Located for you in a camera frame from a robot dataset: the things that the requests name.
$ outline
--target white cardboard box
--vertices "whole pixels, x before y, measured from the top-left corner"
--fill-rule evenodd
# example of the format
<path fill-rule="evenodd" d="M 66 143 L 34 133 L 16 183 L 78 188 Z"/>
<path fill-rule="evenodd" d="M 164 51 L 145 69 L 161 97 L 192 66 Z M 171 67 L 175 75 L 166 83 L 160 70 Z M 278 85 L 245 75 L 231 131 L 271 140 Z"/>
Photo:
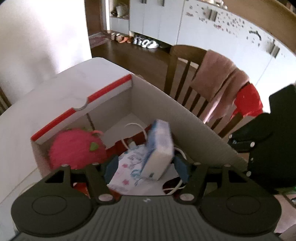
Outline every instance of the white cardboard box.
<path fill-rule="evenodd" d="M 246 170 L 247 163 L 208 126 L 164 92 L 135 75 L 127 75 L 88 97 L 87 103 L 71 108 L 58 116 L 31 137 L 37 166 L 42 176 L 50 173 L 47 150 L 58 131 L 66 128 L 90 128 L 89 113 L 95 129 L 105 134 L 102 140 L 107 148 L 122 137 L 140 132 L 136 122 L 143 127 L 155 119 L 170 123 L 177 144 L 195 162 L 212 167 L 231 164 Z"/>

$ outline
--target pink towel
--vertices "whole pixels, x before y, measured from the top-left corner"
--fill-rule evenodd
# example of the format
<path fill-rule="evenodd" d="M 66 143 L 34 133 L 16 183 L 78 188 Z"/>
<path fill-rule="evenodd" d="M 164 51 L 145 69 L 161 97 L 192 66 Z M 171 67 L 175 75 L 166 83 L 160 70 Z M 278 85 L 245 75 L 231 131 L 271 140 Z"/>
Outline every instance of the pink towel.
<path fill-rule="evenodd" d="M 224 117 L 229 108 L 234 104 L 239 90 L 249 81 L 248 75 L 242 70 L 236 68 L 225 81 L 225 84 L 218 91 L 215 97 L 207 105 L 200 116 L 200 119 L 206 123 L 212 118 L 217 120 Z"/>
<path fill-rule="evenodd" d="M 208 50 L 190 86 L 211 102 L 235 69 L 236 66 L 230 59 Z"/>

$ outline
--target white wall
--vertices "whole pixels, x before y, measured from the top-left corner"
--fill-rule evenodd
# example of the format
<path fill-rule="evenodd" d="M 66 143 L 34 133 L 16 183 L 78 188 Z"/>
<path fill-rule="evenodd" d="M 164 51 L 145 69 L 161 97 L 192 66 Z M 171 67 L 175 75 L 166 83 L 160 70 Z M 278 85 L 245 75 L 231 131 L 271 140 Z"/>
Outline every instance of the white wall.
<path fill-rule="evenodd" d="M 0 86 L 11 103 L 90 58 L 84 0 L 5 0 L 0 5 Z"/>

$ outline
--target white table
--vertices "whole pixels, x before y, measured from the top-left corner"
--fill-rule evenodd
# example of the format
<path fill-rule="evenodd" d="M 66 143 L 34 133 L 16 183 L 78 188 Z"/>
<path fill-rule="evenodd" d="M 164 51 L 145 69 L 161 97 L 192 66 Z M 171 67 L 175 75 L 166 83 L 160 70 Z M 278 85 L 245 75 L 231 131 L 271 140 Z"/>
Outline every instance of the white table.
<path fill-rule="evenodd" d="M 14 235 L 10 207 L 20 192 L 41 179 L 31 136 L 104 86 L 130 74 L 103 58 L 93 58 L 44 82 L 0 116 L 0 240 Z"/>

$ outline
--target green leaf on plush toy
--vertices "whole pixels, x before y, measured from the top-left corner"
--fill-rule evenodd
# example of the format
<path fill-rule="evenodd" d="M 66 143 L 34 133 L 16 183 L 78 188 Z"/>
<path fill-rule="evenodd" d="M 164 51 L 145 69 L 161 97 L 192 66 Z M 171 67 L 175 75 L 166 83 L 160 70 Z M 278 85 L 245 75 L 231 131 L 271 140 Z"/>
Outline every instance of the green leaf on plush toy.
<path fill-rule="evenodd" d="M 91 146 L 89 147 L 89 150 L 90 150 L 90 151 L 95 151 L 95 150 L 97 150 L 98 148 L 99 148 L 99 145 L 96 144 L 95 142 L 92 142 L 92 143 L 91 143 Z"/>

